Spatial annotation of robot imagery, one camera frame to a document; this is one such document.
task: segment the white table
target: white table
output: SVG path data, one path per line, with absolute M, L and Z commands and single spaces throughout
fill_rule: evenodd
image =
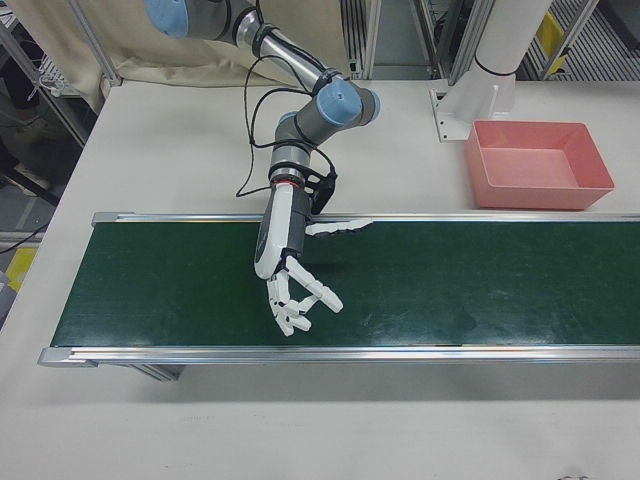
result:
M 435 140 L 429 85 L 372 87 L 379 120 L 327 144 L 340 174 L 328 211 L 472 209 L 462 146 Z M 617 184 L 594 211 L 638 211 L 640 84 L 519 84 L 517 96 L 516 118 L 588 124 Z M 289 102 L 265 108 L 261 138 Z M 266 194 L 233 197 L 248 167 L 241 107 L 239 89 L 112 91 L 0 333 L 0 477 L 637 476 L 637 364 L 190 367 L 172 385 L 38 367 L 94 212 L 263 210 Z

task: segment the pink tray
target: pink tray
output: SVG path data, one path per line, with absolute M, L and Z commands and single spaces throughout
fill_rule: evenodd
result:
M 583 123 L 478 120 L 465 154 L 479 207 L 584 210 L 614 189 Z

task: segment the yellow object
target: yellow object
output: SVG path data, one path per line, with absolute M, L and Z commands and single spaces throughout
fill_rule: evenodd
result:
M 547 12 L 544 16 L 540 28 L 538 28 L 538 32 L 536 33 L 536 37 L 540 40 L 544 53 L 547 54 L 547 57 L 551 57 L 558 45 L 560 45 L 562 37 L 564 37 L 564 30 L 562 30 L 562 27 L 551 12 Z M 566 55 L 558 57 L 558 60 L 556 60 L 556 63 L 554 63 L 551 68 L 551 73 L 556 73 L 562 67 L 565 57 Z
M 9 277 L 9 286 L 16 292 L 20 290 L 24 277 L 31 267 L 31 263 L 36 256 L 37 248 L 19 248 L 16 250 L 13 260 L 9 264 L 9 268 L 6 271 L 7 277 Z

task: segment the blue joint cap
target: blue joint cap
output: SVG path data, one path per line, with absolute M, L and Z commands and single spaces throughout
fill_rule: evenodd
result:
M 154 27 L 170 37 L 184 38 L 189 32 L 189 13 L 185 0 L 144 0 Z
M 295 117 L 296 114 L 298 112 L 287 112 L 285 113 L 283 116 L 280 117 L 280 120 L 278 120 L 278 125 L 280 125 L 282 122 L 284 122 L 285 120 L 291 118 L 291 117 Z
M 336 127 L 344 127 L 353 122 L 362 112 L 362 101 L 349 82 L 334 79 L 324 86 L 316 96 L 320 115 Z
M 369 90 L 369 91 L 371 92 L 371 95 L 373 95 L 373 103 L 375 105 L 373 116 L 371 117 L 371 120 L 369 120 L 369 122 L 373 122 L 376 118 L 378 118 L 378 115 L 380 115 L 380 107 L 381 107 L 380 97 L 373 90 Z

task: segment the green conveyor belt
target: green conveyor belt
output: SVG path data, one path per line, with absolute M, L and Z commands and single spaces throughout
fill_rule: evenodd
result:
M 640 344 L 640 224 L 380 222 L 308 239 L 344 302 L 285 338 L 256 223 L 99 223 L 52 346 Z

